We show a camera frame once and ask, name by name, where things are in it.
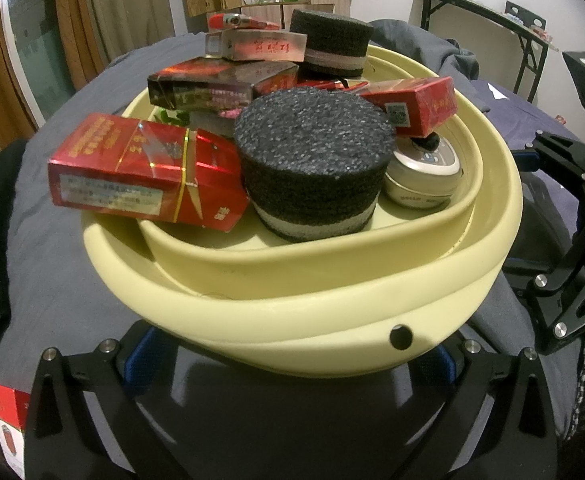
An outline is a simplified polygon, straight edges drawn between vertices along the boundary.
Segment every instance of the metal screw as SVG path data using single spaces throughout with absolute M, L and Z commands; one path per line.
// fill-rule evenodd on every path
M 44 353 L 42 354 L 42 359 L 44 361 L 52 361 L 55 357 L 57 357 L 56 348 L 47 348 L 44 350 Z
M 471 354 L 478 354 L 481 351 L 481 345 L 474 339 L 468 339 L 463 346 Z
M 117 341 L 114 339 L 104 339 L 99 343 L 99 351 L 103 352 L 104 354 L 109 354 L 115 348 L 117 348 Z
M 555 325 L 555 337 L 557 339 L 563 339 L 565 334 L 568 333 L 568 327 L 565 325 L 563 321 L 557 323 Z
M 547 285 L 547 277 L 545 274 L 537 274 L 537 277 L 534 279 L 534 284 L 538 288 L 544 288 Z
M 523 355 L 526 356 L 526 359 L 528 361 L 534 361 L 537 359 L 537 357 L 539 357 L 539 354 L 537 354 L 537 351 L 534 348 L 530 348 L 530 347 L 526 348 L 523 351 Z

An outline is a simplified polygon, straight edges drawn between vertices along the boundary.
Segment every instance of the white foam stripe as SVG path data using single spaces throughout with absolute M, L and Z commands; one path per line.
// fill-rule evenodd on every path
M 291 238 L 303 239 L 303 240 L 320 240 L 321 238 L 328 238 L 333 236 L 340 236 L 349 234 L 357 230 L 363 222 L 365 222 L 377 205 L 377 199 L 375 199 L 368 208 L 359 213 L 358 215 L 351 216 L 341 222 L 327 225 L 304 225 L 304 224 L 293 224 L 280 218 L 276 218 L 269 213 L 266 213 L 253 201 L 253 205 L 257 211 L 257 214 L 261 219 L 277 232 L 285 234 Z
M 366 61 L 366 57 L 343 56 L 342 54 L 330 54 L 320 50 L 306 49 L 306 63 L 330 68 L 342 68 L 344 70 L 360 70 Z

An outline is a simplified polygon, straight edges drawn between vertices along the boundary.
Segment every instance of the yellow plastic tray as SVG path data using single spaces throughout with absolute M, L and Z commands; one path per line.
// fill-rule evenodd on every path
M 368 54 L 375 70 L 383 71 L 377 77 L 434 75 L 390 51 L 370 47 Z M 378 229 L 374 229 L 373 221 L 372 228 L 360 234 L 274 248 L 259 238 L 253 242 L 265 246 L 258 248 L 247 242 L 247 247 L 215 250 L 204 247 L 210 242 L 200 240 L 199 245 L 194 245 L 179 241 L 152 222 L 143 222 L 144 239 L 134 220 L 84 212 L 84 242 L 90 259 L 106 285 L 140 316 L 237 360 L 296 375 L 348 376 L 412 359 L 444 340 L 477 309 L 496 278 L 521 219 L 521 184 L 509 150 L 490 122 L 459 93 L 457 98 L 459 123 L 471 132 L 480 152 L 476 168 L 478 173 L 483 173 L 483 181 L 479 174 L 476 198 L 470 193 L 473 184 L 467 183 L 476 182 L 477 176 L 469 171 L 464 175 L 467 187 L 461 198 L 433 215 L 411 222 L 405 222 L 408 218 L 398 218 L 404 221 Z M 140 112 L 135 116 L 147 118 L 152 107 L 146 98 L 146 109 L 140 109 L 143 102 L 141 95 L 133 103 Z M 452 132 L 444 134 L 450 134 L 458 142 L 455 148 L 460 147 L 467 156 L 466 149 L 471 150 L 473 143 L 464 145 L 460 140 L 465 139 L 463 124 L 451 126 Z M 469 203 L 463 210 L 466 199 Z M 378 209 L 391 216 L 383 203 Z M 439 221 L 448 215 L 450 219 Z M 460 233 L 451 235 L 447 229 L 456 228 L 454 218 L 465 218 L 465 223 Z M 403 240 L 389 250 L 386 246 L 391 245 L 391 237 L 387 233 L 393 231 L 401 233 Z M 172 234 L 188 240 L 183 233 Z M 373 248 L 356 250 L 357 244 L 352 241 L 356 237 L 369 238 Z M 154 254 L 146 243 L 151 238 Z M 287 267 L 287 280 L 296 282 L 304 272 L 299 270 L 299 262 L 320 260 L 324 244 L 332 247 L 339 240 L 352 244 L 351 256 L 346 257 L 347 250 L 339 249 L 338 257 L 327 258 L 351 278 L 338 278 L 326 266 L 316 265 L 314 275 L 306 276 L 305 285 L 285 285 L 288 288 L 284 293 L 275 296 L 273 285 L 267 283 L 271 281 L 268 272 L 283 271 L 268 270 L 269 260 L 261 254 L 296 251 L 297 247 L 302 248 L 299 252 L 307 251 L 303 257 L 293 258 L 294 265 Z M 164 244 L 166 254 L 157 257 L 160 243 Z M 245 299 L 229 300 L 225 298 L 231 297 L 229 294 L 219 292 L 226 285 L 213 284 L 210 292 L 205 292 L 182 283 L 185 271 L 188 267 L 192 269 L 191 254 L 202 254 L 198 251 L 215 254 L 205 262 L 213 271 L 215 257 L 220 258 L 221 267 L 228 258 L 241 259 L 247 254 L 263 258 L 258 265 L 254 262 L 248 265 L 255 272 L 266 272 L 261 283 L 252 286 L 263 286 L 270 292 L 246 290 Z M 363 257 L 357 257 L 357 251 Z M 431 259 L 423 257 L 424 253 L 432 256 Z M 175 262 L 181 259 L 184 269 L 168 272 L 165 267 L 171 258 Z M 228 290 L 236 295 L 241 289 L 238 283 L 245 277 L 234 283 L 227 275 L 226 279 L 230 283 Z M 332 287 L 326 283 L 337 284 Z M 296 293 L 299 289 L 295 288 L 299 286 L 313 292 Z M 413 333 L 412 345 L 404 351 L 389 343 L 389 332 L 398 324 Z

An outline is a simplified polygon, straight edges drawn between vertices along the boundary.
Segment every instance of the gray bed sheet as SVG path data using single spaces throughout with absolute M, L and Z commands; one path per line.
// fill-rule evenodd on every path
M 79 91 L 28 143 L 8 233 L 12 320 L 0 343 L 0 384 L 29 392 L 45 348 L 57 346 L 66 355 L 91 351 L 105 338 L 121 338 L 138 319 L 91 266 L 79 211 L 53 206 L 46 162 L 87 114 L 120 112 L 144 88 L 147 74 L 203 52 L 203 35 L 185 35 L 131 53 Z M 493 114 L 504 104 L 485 98 Z M 532 122 L 527 128 L 536 129 Z M 507 132 L 527 137 L 514 126 Z M 476 330 L 499 351 L 518 354 L 534 344 L 530 318 L 502 275 L 469 325 L 464 333 Z M 574 343 L 543 358 L 559 434 L 567 431 L 575 403 L 578 355 Z M 432 388 L 411 384 L 405 365 L 349 380 L 284 381 L 181 348 L 173 384 L 157 386 L 143 409 L 196 479 L 345 480 L 388 478 L 441 402 Z M 467 459 L 472 446 L 466 448 Z M 108 449 L 125 464 L 116 446 Z

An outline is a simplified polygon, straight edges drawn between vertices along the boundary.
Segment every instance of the beige curtain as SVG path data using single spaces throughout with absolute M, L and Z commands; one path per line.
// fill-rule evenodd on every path
M 168 0 L 90 0 L 108 60 L 175 35 Z

